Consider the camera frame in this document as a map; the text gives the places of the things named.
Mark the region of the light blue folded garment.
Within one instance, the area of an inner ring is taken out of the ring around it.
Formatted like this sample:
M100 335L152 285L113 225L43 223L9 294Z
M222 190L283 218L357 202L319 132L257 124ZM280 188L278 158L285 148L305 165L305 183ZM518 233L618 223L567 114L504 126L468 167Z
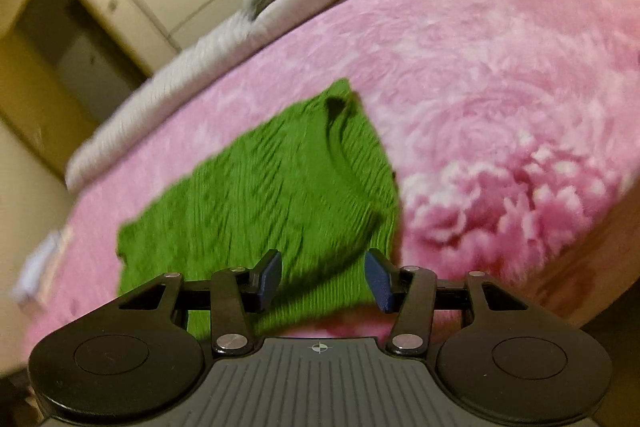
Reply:
M52 231L26 257L11 291L20 307L46 306L69 241L69 231Z

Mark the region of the wooden room door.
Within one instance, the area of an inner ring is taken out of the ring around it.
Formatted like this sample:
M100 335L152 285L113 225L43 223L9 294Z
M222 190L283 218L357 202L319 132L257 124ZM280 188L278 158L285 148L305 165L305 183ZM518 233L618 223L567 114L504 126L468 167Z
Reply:
M1 117L59 178L98 127L17 32L1 38Z

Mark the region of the pink floral bed blanket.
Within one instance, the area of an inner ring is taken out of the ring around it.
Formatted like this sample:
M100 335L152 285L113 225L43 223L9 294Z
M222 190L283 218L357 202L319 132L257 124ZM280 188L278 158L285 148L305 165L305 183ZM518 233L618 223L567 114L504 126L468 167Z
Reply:
M109 303L120 228L238 136L345 79L393 168L398 265L521 284L639 174L639 0L346 0L227 72L99 180L24 347ZM264 335L385 336L374 299Z

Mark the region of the green knitted sweater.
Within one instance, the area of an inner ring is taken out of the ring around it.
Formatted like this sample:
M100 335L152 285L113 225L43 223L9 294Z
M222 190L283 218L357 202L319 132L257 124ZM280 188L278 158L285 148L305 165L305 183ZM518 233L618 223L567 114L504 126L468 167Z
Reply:
M119 230L119 288L168 272L204 281L282 256L259 334L372 303L370 249L389 254L399 221L393 168L345 79L238 136Z

